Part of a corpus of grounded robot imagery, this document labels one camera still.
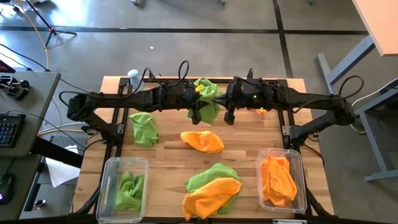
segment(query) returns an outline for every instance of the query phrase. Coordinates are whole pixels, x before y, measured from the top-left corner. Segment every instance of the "computer mouse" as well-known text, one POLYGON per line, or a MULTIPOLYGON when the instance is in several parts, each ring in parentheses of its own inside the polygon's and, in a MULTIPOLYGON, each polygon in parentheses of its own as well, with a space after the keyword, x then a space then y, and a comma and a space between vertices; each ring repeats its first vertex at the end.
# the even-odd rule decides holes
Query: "computer mouse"
POLYGON ((8 204, 14 196, 13 174, 4 174, 0 177, 0 205, 8 204))

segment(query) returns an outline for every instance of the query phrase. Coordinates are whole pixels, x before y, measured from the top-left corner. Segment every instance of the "green towel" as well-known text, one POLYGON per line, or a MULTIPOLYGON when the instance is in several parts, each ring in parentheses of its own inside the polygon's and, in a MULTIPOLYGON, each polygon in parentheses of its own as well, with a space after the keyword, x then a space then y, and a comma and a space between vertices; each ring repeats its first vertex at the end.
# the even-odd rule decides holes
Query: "green towel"
POLYGON ((136 113, 129 116, 134 128, 134 143, 142 147, 151 147, 159 139, 157 128, 149 113, 136 113))
MULTIPOLYGON (((239 180, 238 174, 235 170, 222 163, 217 163, 210 167, 210 169, 189 178, 185 183, 185 188, 187 189, 188 193, 193 193, 194 191, 210 183, 211 181, 222 177, 232 177, 236 180, 239 180)), ((232 209, 232 203, 237 196, 238 194, 234 195, 231 200, 229 200, 225 208, 220 208, 217 211, 218 214, 222 215, 229 213, 232 209)))
MULTIPOLYGON (((204 101, 209 105, 206 105, 200 108, 199 113, 201 116, 201 120, 203 122, 213 124, 213 121, 216 119, 218 112, 220 111, 220 106, 216 104, 213 100, 216 96, 221 96, 223 92, 220 90, 218 85, 210 82, 207 78, 200 78, 194 82, 196 86, 203 85, 203 88, 199 91, 201 97, 200 101, 204 101)), ((191 118, 193 115, 193 111, 188 111, 188 117, 191 118)))
POLYGON ((144 175, 134 178, 130 172, 124 172, 120 179, 118 194, 116 195, 116 210, 125 211, 141 209, 142 194, 144 193, 144 175))

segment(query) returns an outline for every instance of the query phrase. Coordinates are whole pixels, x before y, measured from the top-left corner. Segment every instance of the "floor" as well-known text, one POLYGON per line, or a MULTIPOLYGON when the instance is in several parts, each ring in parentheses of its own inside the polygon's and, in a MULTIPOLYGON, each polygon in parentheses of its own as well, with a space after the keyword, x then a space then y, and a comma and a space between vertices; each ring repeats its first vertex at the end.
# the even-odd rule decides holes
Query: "floor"
MULTIPOLYGON (((129 0, 117 4, 112 0, 52 0, 37 8, 53 25, 77 27, 76 37, 61 34, 50 41, 50 69, 91 91, 99 90, 104 75, 125 75, 130 69, 143 71, 150 67, 155 74, 176 75, 180 62, 187 59, 190 76, 244 76, 252 67, 255 77, 304 78, 308 92, 327 94, 315 55, 323 52, 333 68, 366 33, 361 32, 366 28, 349 0, 316 0, 312 6, 307 0, 228 0, 225 6, 217 0, 147 0, 144 7, 134 6, 129 0), (146 28, 163 29, 155 32, 146 28)), ((38 26, 44 25, 34 12, 27 13, 38 26)), ((5 8, 0 25, 0 43, 46 63, 40 40, 23 14, 5 8)), ((24 58, 4 49, 1 52, 40 70, 24 58)), ((0 59, 18 66, 4 57, 0 59)), ((377 50, 372 51, 346 75, 360 75, 365 80, 364 89, 349 101, 396 78, 397 62, 396 57, 381 58, 377 50)), ((350 81, 343 94, 357 87, 354 80, 350 81)), ((57 97, 63 90, 74 89, 60 83, 54 96, 65 124, 71 121, 57 97)), ((322 113, 313 111, 314 116, 322 113)), ((46 119, 60 124, 53 104, 46 119)), ((371 184, 364 180, 364 175, 379 172, 366 136, 347 126, 333 126, 321 133, 320 149, 338 216, 397 223, 398 178, 371 184)), ((390 152, 395 160, 396 149, 392 147, 390 152)), ((63 195, 73 191, 68 191, 69 187, 45 190, 48 198, 59 198, 67 205, 46 216, 68 212, 69 197, 63 195)))

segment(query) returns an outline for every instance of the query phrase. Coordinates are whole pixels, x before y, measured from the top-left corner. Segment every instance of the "wooden table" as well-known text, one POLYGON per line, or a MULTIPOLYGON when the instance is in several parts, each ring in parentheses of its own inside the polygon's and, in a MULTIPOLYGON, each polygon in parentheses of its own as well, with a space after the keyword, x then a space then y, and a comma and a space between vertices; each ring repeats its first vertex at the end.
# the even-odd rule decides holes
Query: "wooden table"
POLYGON ((317 60, 331 94, 336 94, 334 84, 375 47, 382 57, 398 55, 398 27, 394 25, 398 22, 398 1, 353 0, 353 2, 370 34, 333 70, 330 70, 324 54, 317 54, 317 60))
MULTIPOLYGON (((119 79, 120 77, 104 77, 101 91, 116 93, 119 79)), ((305 92, 302 79, 287 79, 287 82, 290 87, 305 92)), ((147 88, 152 86, 155 84, 146 83, 147 88)), ((225 91, 226 84, 219 86, 225 91)), ((154 123, 159 130, 159 142, 151 148, 142 148, 134 144, 132 124, 128 121, 121 156, 145 157, 149 161, 149 200, 145 217, 183 217, 185 181, 217 162, 236 170, 243 184, 239 197, 233 204, 232 212, 217 217, 292 218, 294 216, 291 213, 267 212, 258 202, 255 169, 257 152, 262 148, 283 148, 277 112, 272 110, 265 115, 259 115, 254 110, 237 110, 235 124, 229 126, 223 120, 224 111, 218 115, 212 126, 205 123, 193 125, 186 117, 186 110, 152 113, 154 123), (181 141, 180 133, 183 131, 213 131, 223 140, 224 151, 218 154, 204 154, 194 150, 181 141)), ((133 113, 137 111, 130 109, 129 114, 133 113)), ((100 108, 96 110, 96 114, 111 122, 113 109, 100 108)), ((310 110, 301 110, 295 115, 296 124, 305 124, 311 120, 310 110)), ((307 144, 318 150, 317 143, 307 141, 307 144)), ((97 187, 104 152, 105 145, 101 143, 95 143, 86 150, 73 198, 75 210, 86 202, 97 187)), ((302 159, 308 188, 325 210, 333 213, 322 160, 305 147, 302 147, 302 159)))

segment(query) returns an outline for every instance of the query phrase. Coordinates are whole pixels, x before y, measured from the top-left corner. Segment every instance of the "orange cloth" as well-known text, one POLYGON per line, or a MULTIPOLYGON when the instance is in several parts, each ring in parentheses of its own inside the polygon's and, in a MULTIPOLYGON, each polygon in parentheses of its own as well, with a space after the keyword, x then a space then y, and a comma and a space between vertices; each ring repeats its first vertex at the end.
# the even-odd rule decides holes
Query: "orange cloth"
POLYGON ((289 161, 285 157, 269 156, 261 162, 262 199, 286 207, 297 195, 297 187, 289 174, 289 161))
POLYGON ((259 110, 259 109, 256 109, 256 112, 257 112, 257 114, 259 114, 259 115, 263 115, 263 114, 265 114, 267 111, 266 111, 266 110, 259 110))
POLYGON ((181 133, 181 140, 193 148, 205 153, 217 153, 224 149, 224 143, 216 134, 210 131, 181 133))
POLYGON ((232 177, 217 178, 192 194, 187 194, 182 202, 182 212, 186 221, 192 215, 207 218, 217 215, 217 210, 225 207, 231 197, 237 194, 242 183, 232 177))

